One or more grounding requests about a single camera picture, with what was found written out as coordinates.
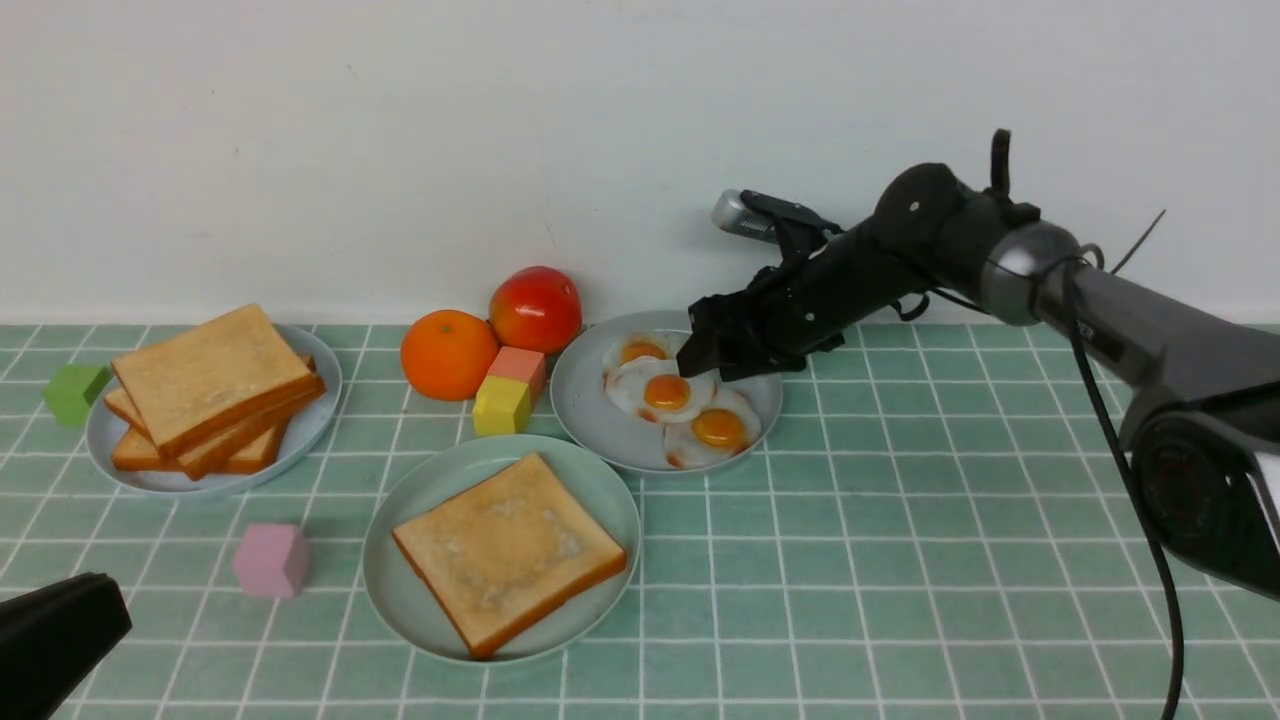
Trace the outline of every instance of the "stack of toast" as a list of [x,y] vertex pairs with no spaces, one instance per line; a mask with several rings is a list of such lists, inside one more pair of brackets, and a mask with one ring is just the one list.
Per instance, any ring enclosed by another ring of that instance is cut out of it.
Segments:
[[119,470],[253,474],[275,462],[289,420],[325,393],[259,305],[246,305],[111,361],[104,397],[129,424],[111,452]]

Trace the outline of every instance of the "light green plate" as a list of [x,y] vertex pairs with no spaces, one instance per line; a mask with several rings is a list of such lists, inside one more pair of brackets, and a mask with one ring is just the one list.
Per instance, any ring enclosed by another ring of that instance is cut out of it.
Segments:
[[419,650],[442,660],[480,664],[426,584],[392,539],[392,529],[479,484],[530,452],[543,456],[564,487],[627,551],[627,569],[579,594],[507,643],[486,665],[554,652],[594,628],[622,597],[640,562],[640,512],[622,478],[591,452],[543,436],[474,439],[410,470],[383,501],[365,538],[365,587],[383,621]]

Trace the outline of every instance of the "robotic arm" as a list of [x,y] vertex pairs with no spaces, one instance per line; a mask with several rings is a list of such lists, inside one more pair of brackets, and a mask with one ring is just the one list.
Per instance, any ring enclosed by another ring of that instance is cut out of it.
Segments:
[[[782,263],[689,307],[681,374],[801,370],[852,323],[886,306],[913,319],[938,290],[1011,325],[1043,322],[1073,341],[1082,370],[1087,354],[1134,389],[1111,439],[1123,470],[1121,451],[1132,454],[1121,474],[1148,536],[1204,573],[1280,600],[1280,336],[1083,263],[1088,246],[1010,200],[1007,159],[1000,131],[982,192],[946,165],[910,168],[847,232],[799,204],[726,192],[716,224],[777,243]],[[920,305],[904,313],[899,301],[913,293]]]

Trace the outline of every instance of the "white wall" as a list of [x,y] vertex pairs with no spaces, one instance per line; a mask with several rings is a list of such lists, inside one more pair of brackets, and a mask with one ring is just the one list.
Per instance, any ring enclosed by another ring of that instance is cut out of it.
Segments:
[[[844,224],[918,161],[1126,270],[1280,319],[1275,0],[0,4],[0,320],[483,311],[534,263],[589,319],[774,261],[726,187]],[[933,318],[955,318],[938,307]]]

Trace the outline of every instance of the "pink block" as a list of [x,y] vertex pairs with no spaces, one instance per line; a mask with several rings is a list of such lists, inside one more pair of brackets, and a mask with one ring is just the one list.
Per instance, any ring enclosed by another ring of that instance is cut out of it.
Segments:
[[529,386],[530,400],[538,405],[547,384],[547,356],[532,350],[503,347],[489,366],[489,374],[499,378],[520,380]]
[[291,598],[302,591],[311,546],[297,525],[255,523],[246,528],[232,569],[244,594]]

